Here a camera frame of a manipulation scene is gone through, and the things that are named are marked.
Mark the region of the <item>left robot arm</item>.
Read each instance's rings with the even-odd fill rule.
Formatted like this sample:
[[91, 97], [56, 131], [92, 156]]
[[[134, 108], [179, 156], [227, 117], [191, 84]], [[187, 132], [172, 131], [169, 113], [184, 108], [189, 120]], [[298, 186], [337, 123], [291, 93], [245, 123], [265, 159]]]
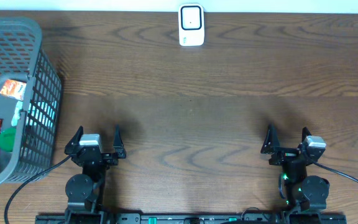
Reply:
[[85, 134], [79, 127], [65, 146], [65, 154], [82, 168], [65, 186], [68, 205], [65, 223], [114, 223], [114, 215], [103, 207], [106, 171], [126, 158], [119, 126], [115, 127], [113, 152], [104, 152], [99, 134]]

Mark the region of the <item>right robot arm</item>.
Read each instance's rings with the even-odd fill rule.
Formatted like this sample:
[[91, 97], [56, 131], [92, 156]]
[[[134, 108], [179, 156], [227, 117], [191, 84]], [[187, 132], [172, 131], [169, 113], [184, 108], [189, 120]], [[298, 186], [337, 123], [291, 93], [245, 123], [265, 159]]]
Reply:
[[268, 125], [260, 152], [271, 155], [268, 160], [270, 165], [282, 168], [278, 188], [281, 198], [288, 204], [288, 210], [282, 213], [282, 222], [303, 222], [303, 214], [318, 216], [320, 211], [326, 209], [328, 180], [308, 175], [306, 170], [323, 155], [325, 149], [325, 141], [312, 135], [306, 127], [302, 129], [301, 143], [296, 148], [283, 147], [274, 125]]

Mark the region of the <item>orange snack packet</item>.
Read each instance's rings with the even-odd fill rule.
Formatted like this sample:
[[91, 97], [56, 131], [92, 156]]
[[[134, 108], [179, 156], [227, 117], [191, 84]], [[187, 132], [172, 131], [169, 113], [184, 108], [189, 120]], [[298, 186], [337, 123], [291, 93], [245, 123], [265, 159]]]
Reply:
[[17, 80], [6, 80], [0, 89], [0, 94], [19, 101], [24, 100], [26, 83]]

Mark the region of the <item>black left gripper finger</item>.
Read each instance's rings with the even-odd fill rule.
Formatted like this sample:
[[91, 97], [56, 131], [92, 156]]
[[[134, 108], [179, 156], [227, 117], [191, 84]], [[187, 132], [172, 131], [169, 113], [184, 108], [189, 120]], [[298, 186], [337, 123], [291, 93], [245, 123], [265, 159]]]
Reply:
[[83, 127], [80, 126], [76, 131], [75, 135], [71, 138], [71, 140], [65, 146], [65, 154], [66, 155], [75, 155], [81, 150], [80, 139], [83, 135]]
[[126, 150], [124, 148], [124, 143], [121, 138], [119, 125], [116, 125], [115, 127], [113, 148], [118, 159], [126, 158]]

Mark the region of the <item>green lid jar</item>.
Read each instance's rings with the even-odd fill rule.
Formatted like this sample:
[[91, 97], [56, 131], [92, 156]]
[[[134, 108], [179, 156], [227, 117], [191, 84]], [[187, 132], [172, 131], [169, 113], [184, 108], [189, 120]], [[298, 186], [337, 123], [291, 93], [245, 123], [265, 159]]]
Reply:
[[12, 152], [16, 137], [16, 128], [7, 128], [0, 134], [0, 150]]

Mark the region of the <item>light teal snack packet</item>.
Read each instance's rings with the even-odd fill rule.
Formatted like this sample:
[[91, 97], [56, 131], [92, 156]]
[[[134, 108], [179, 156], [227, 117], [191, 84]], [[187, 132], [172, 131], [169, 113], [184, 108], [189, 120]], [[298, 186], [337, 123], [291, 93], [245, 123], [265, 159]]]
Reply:
[[[57, 108], [57, 102], [54, 101], [50, 104], [40, 101], [36, 102], [36, 106], [40, 107], [37, 109], [34, 105], [29, 105], [29, 114], [33, 116], [37, 121], [42, 125], [45, 125], [48, 128], [53, 126], [52, 122], [55, 119], [55, 109]], [[22, 109], [23, 102], [18, 101], [15, 106], [14, 115], [11, 120], [11, 126], [16, 127], [18, 120], [20, 119], [20, 110]]]

